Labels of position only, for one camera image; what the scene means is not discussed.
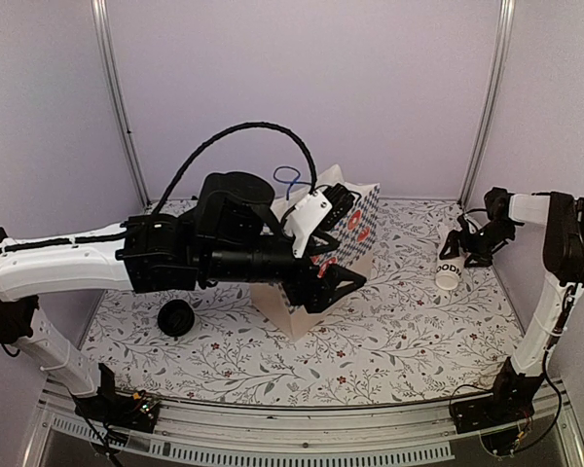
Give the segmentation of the checkered paper takeout bag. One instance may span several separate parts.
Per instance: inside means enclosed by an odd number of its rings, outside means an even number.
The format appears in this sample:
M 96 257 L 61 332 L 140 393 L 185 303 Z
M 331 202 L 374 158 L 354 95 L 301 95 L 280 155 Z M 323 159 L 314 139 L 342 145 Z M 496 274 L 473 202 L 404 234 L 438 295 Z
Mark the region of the checkered paper takeout bag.
M 297 341 L 335 304 L 366 284 L 376 239 L 380 186 L 345 180 L 334 164 L 305 186 L 273 201 L 296 266 L 280 282 L 250 285 L 252 304 Z

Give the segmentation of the stack of black cup lids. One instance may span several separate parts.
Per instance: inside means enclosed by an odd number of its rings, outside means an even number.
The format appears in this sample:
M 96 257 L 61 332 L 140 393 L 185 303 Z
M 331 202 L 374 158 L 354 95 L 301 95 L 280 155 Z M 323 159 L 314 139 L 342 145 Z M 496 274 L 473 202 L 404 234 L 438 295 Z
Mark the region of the stack of black cup lids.
M 194 327 L 195 321 L 195 314 L 191 306 L 180 299 L 166 303 L 157 316 L 159 329 L 172 338 L 186 335 Z

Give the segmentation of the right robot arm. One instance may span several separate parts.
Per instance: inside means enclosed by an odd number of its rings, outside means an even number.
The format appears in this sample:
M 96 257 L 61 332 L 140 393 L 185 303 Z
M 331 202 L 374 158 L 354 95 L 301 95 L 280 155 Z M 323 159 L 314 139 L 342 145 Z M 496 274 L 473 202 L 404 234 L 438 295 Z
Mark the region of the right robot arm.
M 506 359 L 483 404 L 484 416 L 503 424 L 525 413 L 546 376 L 547 363 L 584 292 L 584 198 L 560 192 L 513 194 L 494 187 L 484 196 L 488 222 L 473 227 L 466 217 L 442 232 L 438 274 L 457 280 L 467 268 L 486 268 L 493 255 L 516 237 L 524 224 L 544 227 L 544 285 L 522 342 Z

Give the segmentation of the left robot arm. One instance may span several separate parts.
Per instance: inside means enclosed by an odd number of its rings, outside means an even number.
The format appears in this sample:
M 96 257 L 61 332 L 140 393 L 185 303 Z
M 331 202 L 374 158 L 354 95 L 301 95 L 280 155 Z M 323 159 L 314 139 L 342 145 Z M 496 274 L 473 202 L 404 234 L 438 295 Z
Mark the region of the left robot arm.
M 113 372 L 89 362 L 55 329 L 40 296 L 276 283 L 291 305 L 319 313 L 365 283 L 350 269 L 320 269 L 313 262 L 338 248 L 330 230 L 351 201 L 343 186 L 310 187 L 276 216 L 269 182 L 242 171 L 214 172 L 205 177 L 196 205 L 178 216 L 156 206 L 97 231 L 36 240 L 17 240 L 0 228 L 0 344 L 35 358 L 87 415 L 115 422 L 126 410 L 144 412 L 149 404 L 143 393 L 119 395 Z

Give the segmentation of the white cup holding straws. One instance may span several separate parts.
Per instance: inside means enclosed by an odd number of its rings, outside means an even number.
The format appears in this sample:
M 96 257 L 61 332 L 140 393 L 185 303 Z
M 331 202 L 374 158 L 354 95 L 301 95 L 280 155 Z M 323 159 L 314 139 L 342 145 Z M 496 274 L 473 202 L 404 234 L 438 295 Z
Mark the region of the white cup holding straws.
M 437 259 L 435 283 L 444 291 L 453 291 L 462 278 L 465 258 L 457 256 L 450 259 Z

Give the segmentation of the floral patterned table mat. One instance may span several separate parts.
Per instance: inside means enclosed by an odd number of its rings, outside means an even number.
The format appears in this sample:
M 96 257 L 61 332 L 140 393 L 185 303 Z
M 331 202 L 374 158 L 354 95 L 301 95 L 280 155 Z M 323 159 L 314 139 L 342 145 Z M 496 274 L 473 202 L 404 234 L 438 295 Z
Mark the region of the floral patterned table mat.
M 123 389 L 242 405 L 405 403 L 488 386 L 522 332 L 492 270 L 436 287 L 436 227 L 459 213 L 449 201 L 382 200 L 367 285 L 299 341 L 252 306 L 246 285 L 223 284 L 186 295 L 196 323 L 180 338 L 156 324 L 170 293 L 109 292 L 83 351 Z

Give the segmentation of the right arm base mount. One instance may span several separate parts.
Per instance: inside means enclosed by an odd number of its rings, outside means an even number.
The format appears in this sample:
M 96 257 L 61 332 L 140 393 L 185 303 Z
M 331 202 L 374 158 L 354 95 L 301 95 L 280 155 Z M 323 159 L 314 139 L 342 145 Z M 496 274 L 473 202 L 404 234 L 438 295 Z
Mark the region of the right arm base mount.
M 458 400 L 456 393 L 464 387 L 473 385 L 459 386 L 449 400 L 449 414 L 458 434 L 495 428 L 534 415 L 532 401 L 520 400 L 512 393 L 495 395 L 492 390 L 483 390 L 476 398 Z

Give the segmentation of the aluminium table edge rail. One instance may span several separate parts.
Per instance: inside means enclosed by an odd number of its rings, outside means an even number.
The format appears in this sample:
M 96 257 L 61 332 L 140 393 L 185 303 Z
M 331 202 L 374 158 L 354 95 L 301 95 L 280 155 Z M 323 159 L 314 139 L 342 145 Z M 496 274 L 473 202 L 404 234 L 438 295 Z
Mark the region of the aluminium table edge rail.
M 520 413 L 503 424 L 478 423 L 461 430 L 463 421 L 452 419 L 451 411 L 457 405 L 479 405 L 482 400 L 480 394 L 467 394 L 453 401 L 404 405 L 284 408 L 154 398 L 153 409 L 141 421 L 120 425 L 84 420 L 68 392 L 51 380 L 39 405 L 56 429 L 94 440 L 107 438 L 116 448 L 146 448 L 152 455 L 192 449 L 232 455 L 288 452 L 304 456 L 394 454 L 521 429 L 529 431 L 524 441 L 529 446 L 549 426 L 548 418 L 558 406 L 552 389 L 545 386 L 529 413 Z

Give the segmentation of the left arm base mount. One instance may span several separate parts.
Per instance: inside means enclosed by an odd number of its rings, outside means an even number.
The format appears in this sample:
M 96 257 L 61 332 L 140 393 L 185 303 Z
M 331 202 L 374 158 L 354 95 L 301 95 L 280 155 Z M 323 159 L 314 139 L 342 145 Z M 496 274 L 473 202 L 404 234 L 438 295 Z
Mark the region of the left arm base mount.
M 76 414 L 104 426 L 153 433 L 158 421 L 159 401 L 138 391 L 129 396 L 97 394 L 91 397 L 72 397 Z

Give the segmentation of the right aluminium frame post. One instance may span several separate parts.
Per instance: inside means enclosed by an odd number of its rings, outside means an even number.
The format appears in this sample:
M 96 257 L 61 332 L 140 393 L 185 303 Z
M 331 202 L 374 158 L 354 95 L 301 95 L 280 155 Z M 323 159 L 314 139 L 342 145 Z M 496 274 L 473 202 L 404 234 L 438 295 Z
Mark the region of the right aluminium frame post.
M 464 207 L 466 207 L 472 199 L 476 180 L 481 170 L 486 147 L 491 135 L 495 108 L 500 94 L 501 82 L 510 50 L 515 7 L 515 0 L 501 0 L 499 2 L 499 13 L 490 76 L 470 160 L 458 197 L 459 204 Z

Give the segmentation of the aluminium frame post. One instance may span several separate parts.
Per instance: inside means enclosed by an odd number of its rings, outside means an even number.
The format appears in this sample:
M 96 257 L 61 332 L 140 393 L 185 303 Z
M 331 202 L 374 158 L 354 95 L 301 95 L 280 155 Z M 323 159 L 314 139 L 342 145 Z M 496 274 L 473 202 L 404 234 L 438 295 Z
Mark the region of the aluminium frame post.
M 113 47 L 107 2 L 104 0 L 92 0 L 91 12 L 106 87 L 108 89 L 111 108 L 126 159 L 128 174 L 139 203 L 142 206 L 147 206 L 151 202 L 151 199 L 146 187 L 141 164 L 137 156 L 133 131 L 121 88 L 120 74 Z
M 470 160 L 458 197 L 459 204 L 464 207 L 466 207 L 472 199 L 476 180 L 481 170 L 486 147 L 491 135 L 495 108 L 500 94 L 501 82 L 510 50 L 515 7 L 515 0 L 501 0 L 499 2 L 499 13 L 490 76 Z

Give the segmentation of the left aluminium frame post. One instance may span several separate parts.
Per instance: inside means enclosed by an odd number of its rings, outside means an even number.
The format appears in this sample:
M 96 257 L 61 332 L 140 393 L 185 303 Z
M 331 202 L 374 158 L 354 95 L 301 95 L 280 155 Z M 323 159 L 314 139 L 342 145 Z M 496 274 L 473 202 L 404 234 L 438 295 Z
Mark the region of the left aluminium frame post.
M 91 12 L 106 87 L 108 89 L 111 108 L 126 159 L 128 174 L 139 203 L 142 206 L 147 206 L 151 202 L 151 199 L 146 187 L 141 164 L 137 156 L 133 131 L 121 88 L 120 74 L 113 47 L 107 2 L 104 0 L 92 0 Z

